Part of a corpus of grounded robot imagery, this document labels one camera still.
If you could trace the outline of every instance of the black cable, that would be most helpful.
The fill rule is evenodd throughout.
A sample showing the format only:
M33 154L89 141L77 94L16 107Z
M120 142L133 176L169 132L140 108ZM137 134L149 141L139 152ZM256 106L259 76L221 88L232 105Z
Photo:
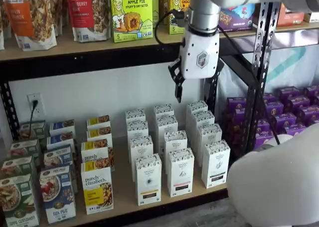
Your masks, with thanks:
M237 44L232 40L230 39L230 37L228 36L228 34L218 25L218 28L219 30L221 30L221 32L225 35L225 37L228 39L228 41L230 42L230 44L233 46L233 48L238 52L240 58L243 60L243 64L246 62L246 58L243 56L243 54L241 53L239 47L237 46ZM270 118L268 116L268 113L267 113L267 109L266 109L266 104L265 104L265 101L264 101L264 97L262 95L262 92L261 92L261 88L259 86L259 81L257 79L257 77L255 76L253 70L251 69L251 66L246 66L244 64L244 67L245 69L247 69L253 76L254 78L254 81L256 82L257 84L257 92L258 92L258 96L262 102L262 107L264 109L264 113L265 113L265 117L266 117L266 120L268 121L269 125L270 125L270 129L272 130L272 132L274 133L274 137L275 137L275 140L277 142L277 145L280 145L280 141L278 139L278 136L277 136L277 132L274 128L274 125L272 124L272 122L270 121Z

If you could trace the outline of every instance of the oatmeal box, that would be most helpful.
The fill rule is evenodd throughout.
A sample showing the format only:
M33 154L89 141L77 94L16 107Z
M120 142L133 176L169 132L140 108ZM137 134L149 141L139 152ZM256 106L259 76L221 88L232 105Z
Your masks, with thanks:
M41 171L40 186L49 224L75 217L75 196L69 165Z
M111 0L114 42L153 37L153 0Z
M39 206L31 174L1 179L0 198L7 226L39 225Z
M86 213L90 215L112 210L114 204L109 160L82 163L81 177Z

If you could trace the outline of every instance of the product packaging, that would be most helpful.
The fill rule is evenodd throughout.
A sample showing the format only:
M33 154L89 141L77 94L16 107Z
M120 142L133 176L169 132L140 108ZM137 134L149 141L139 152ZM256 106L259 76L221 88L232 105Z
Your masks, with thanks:
M208 144L213 144L214 142L221 140L222 131L220 126L216 124L202 126L197 129L197 142L198 153L196 159L198 165L201 167L203 163L203 154L205 151L205 146Z
M114 42L153 37L153 0L111 0Z
M285 127L283 133L291 136L295 136L306 129L306 126L302 123L297 123L291 125L290 127Z
M9 227L40 224L39 206L31 174L0 180L1 206Z
M72 152L76 153L72 132L46 138L46 148L48 151L66 145L70 145Z
M67 120L55 122L50 125L50 136L56 136L64 133L72 132L72 136L75 139L75 120Z
M39 140L14 141L10 147L10 155L14 157L32 155L35 165L39 167L42 160Z
M98 118L92 118L86 120L86 127L88 131L96 130L104 127L111 126L110 116L99 116Z
M177 10L177 11L186 11L190 4L190 0L168 0L168 11ZM173 14L169 15L169 25L168 31L170 34L183 34L185 31L184 27L177 26L177 19Z
M226 183L229 155L230 148L225 140L205 146L201 179L207 189Z
M161 161L158 154L135 160L138 205L161 201Z
M174 131L164 133L164 167L168 174L168 154L173 151L187 148L187 136L185 131Z
M114 151L113 147L107 146L107 143L107 139L83 142L81 145L82 162L84 163L109 158L111 171L114 171Z
M19 48L48 50L56 46L51 0L3 0Z
M155 128L155 152L164 158L164 133L174 132L178 129L178 122L175 116L163 116L157 118Z
M75 217L71 167L62 165L40 173L41 192L49 224Z
M68 0L74 41L110 38L109 0Z
M170 197L192 192L193 172L194 155L190 148L169 153L167 187Z
M112 210L113 188L109 159L81 164L81 177L86 213Z
M222 8L219 14L219 25L224 31L250 30L253 26L255 4Z
M143 136L130 140L132 179L135 182L135 160L153 154L153 142L151 136Z

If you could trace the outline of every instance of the power cord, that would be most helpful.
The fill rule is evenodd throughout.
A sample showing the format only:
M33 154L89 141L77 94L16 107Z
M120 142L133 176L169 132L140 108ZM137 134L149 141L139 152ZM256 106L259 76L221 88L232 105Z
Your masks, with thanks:
M277 142L277 145L280 145L280 141L279 141L279 139L278 139L277 132L276 132L276 130L275 130L275 128L274 128L274 125L273 125L272 122L270 121L269 116L268 116L268 113L267 113L267 110L266 110L266 104L265 104L265 102L264 102L264 97L263 97L263 95L262 95L261 88L260 88L260 86L259 86L259 81L257 80L257 77L255 76L253 70L251 69L251 66L245 65L245 63L246 63L247 60L246 60L246 58L243 56L243 54L241 53L241 51L240 51L239 47L237 46L237 44L236 44L232 39L230 39L230 37L228 36L228 34L220 27L220 25L218 25L218 28L219 28L219 30L221 30L221 32L225 35L225 37L228 39L228 41L229 41L230 44L233 46L233 48L237 51L237 53L238 53L240 59L243 60L242 63L243 63L244 68L245 68L246 70L248 70L248 71L251 73L251 75L253 76L254 81L256 82L258 96L259 96L260 101L261 101L261 103L262 103L262 107L263 107L263 111L264 111L264 113L265 113L266 120L268 121L268 123L269 123L269 125L270 125L270 129L271 129L272 132L274 133L274 137L275 137L275 140L276 140L276 142Z
M31 117L30 117L30 127L29 127L28 139L30 139L30 135L31 135L31 125L32 125L33 113L34 113L34 110L35 110L36 106L38 105L38 103L39 103L38 100L32 101L32 111L31 111Z

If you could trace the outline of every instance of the purple box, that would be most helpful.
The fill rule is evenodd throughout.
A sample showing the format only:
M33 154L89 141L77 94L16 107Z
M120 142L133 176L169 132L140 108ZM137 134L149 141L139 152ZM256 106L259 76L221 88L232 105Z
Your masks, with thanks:
M297 124L291 125L289 127L285 127L283 130L283 133L287 134L287 135L294 136L296 134L303 132L305 129L306 129L306 126L304 124L297 123Z
M300 91L294 86L289 86L285 88L279 89L279 100L281 100L282 103L285 103L288 98L299 96Z
M269 131L269 123L266 119L261 119L258 121L257 124L257 133L263 132L263 131Z
M309 98L305 96L295 96L288 98L285 103L285 112L292 112L297 115L299 108L304 106L310 106Z
M279 115L283 113L284 105L280 101L270 102L266 104L266 111L268 116Z
M264 102L266 104L275 101L277 101L277 99L272 93L264 93Z
M293 113L284 113L272 116L271 122L277 133L280 133L285 127L289 127L296 123L296 116Z
M234 112L236 109L246 106L245 97L229 97L227 98L227 112Z

